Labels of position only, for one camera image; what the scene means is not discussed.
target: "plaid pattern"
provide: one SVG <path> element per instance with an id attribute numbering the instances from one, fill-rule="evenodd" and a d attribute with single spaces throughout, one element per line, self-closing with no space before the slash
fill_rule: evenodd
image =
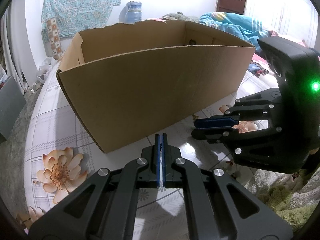
<path id="1" fill-rule="evenodd" d="M 102 167 L 111 170 L 119 169 L 140 157 L 144 147 L 154 143 L 155 135 L 150 135 L 140 141 L 127 145 L 114 152 L 103 154 L 92 141 L 81 125 L 60 86 L 55 72 L 56 65 L 49 74 L 39 98 L 36 102 L 26 139 L 24 159 L 24 187 L 27 205 L 50 210 L 54 194 L 46 193 L 42 184 L 34 184 L 36 172 L 44 169 L 42 155 L 54 149 L 72 147 L 75 153 L 83 153 L 81 162 L 83 170 L 89 174 Z M 235 99 L 267 89 L 258 78 L 247 72 L 238 92 L 235 92 L 215 104 L 196 113 L 199 118 L 220 114 L 221 105 L 233 105 Z M 267 123 L 259 122 L 260 129 Z M 237 180 L 243 185 L 252 177 L 254 170 L 240 165 L 230 166 L 231 155 L 223 145 L 210 145 L 206 141 L 194 140 L 190 133 L 193 129 L 192 116 L 170 126 L 160 133 L 168 134 L 168 143 L 179 147 L 182 157 L 195 162 L 199 167 L 213 170 L 217 167 L 227 167 L 227 172 L 237 171 Z M 182 189 L 140 189 L 137 214 L 134 225 L 133 239 L 168 239 L 187 233 L 187 219 L 184 208 Z"/>
<path id="2" fill-rule="evenodd" d="M 53 57 L 55 60 L 58 60 L 62 56 L 62 48 L 56 18 L 54 17 L 47 20 L 46 27 Z"/>

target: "metal screw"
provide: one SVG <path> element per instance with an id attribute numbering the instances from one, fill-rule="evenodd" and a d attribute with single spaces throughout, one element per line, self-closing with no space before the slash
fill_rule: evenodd
<path id="1" fill-rule="evenodd" d="M 109 171 L 108 171 L 108 169 L 106 169 L 106 168 L 102 168 L 102 169 L 100 169 L 100 170 L 98 170 L 98 174 L 100 175 L 100 176 L 107 176 L 108 175 L 108 173 L 109 173 Z"/>
<path id="2" fill-rule="evenodd" d="M 143 165 L 146 163 L 147 163 L 147 160 L 145 158 L 138 158 L 137 159 L 137 164 Z"/>
<path id="3" fill-rule="evenodd" d="M 235 154 L 240 154 L 242 150 L 240 148 L 235 149 Z"/>
<path id="4" fill-rule="evenodd" d="M 222 176 L 224 174 L 224 171 L 222 169 L 215 169 L 213 171 L 213 173 L 216 175 L 216 176 Z"/>
<path id="5" fill-rule="evenodd" d="M 186 163 L 186 160 L 184 158 L 178 158 L 176 159 L 176 163 L 182 165 Z"/>

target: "plastic bag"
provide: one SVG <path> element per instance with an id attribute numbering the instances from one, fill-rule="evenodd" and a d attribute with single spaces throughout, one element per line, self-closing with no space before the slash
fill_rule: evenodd
<path id="1" fill-rule="evenodd" d="M 52 70 L 52 67 L 56 65 L 56 63 L 57 60 L 55 60 L 53 57 L 46 57 L 37 71 L 37 80 L 44 84 L 49 76 L 50 71 Z"/>
<path id="2" fill-rule="evenodd" d="M 7 74 L 5 73 L 4 69 L 0 70 L 0 84 L 2 84 L 2 82 L 5 82 L 8 79 Z"/>

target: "hanging fabric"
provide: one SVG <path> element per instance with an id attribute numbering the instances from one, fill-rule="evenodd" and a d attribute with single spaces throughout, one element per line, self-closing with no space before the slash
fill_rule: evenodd
<path id="1" fill-rule="evenodd" d="M 5 61 L 5 67 L 7 70 L 8 76 L 13 76 L 14 80 L 18 84 L 19 90 L 22 94 L 24 94 L 24 84 L 23 84 L 23 77 L 22 77 L 22 70 L 19 66 L 15 66 L 12 58 L 11 58 L 11 52 L 9 47 L 9 41 L 8 41 L 8 33 L 7 33 L 7 19 L 8 19 L 8 9 L 4 13 L 2 19 L 1 19 L 1 41 L 2 41 L 2 47 L 3 47 L 3 54 L 4 54 L 4 61 Z"/>
<path id="2" fill-rule="evenodd" d="M 79 31 L 104 27 L 114 6 L 120 0 L 44 0 L 42 8 L 42 36 L 49 41 L 47 22 L 55 18 L 60 38 L 72 37 Z"/>
<path id="3" fill-rule="evenodd" d="M 0 36 L 0 69 L 4 69 L 5 70 L 5 62 L 4 62 L 4 54 L 3 54 L 1 36 Z"/>

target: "cardboard box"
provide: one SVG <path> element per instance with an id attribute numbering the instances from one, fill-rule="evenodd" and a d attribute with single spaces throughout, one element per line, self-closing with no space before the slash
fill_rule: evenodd
<path id="1" fill-rule="evenodd" d="M 108 153 L 236 91 L 254 51 L 193 22 L 119 23 L 77 33 L 57 78 L 82 125 Z"/>

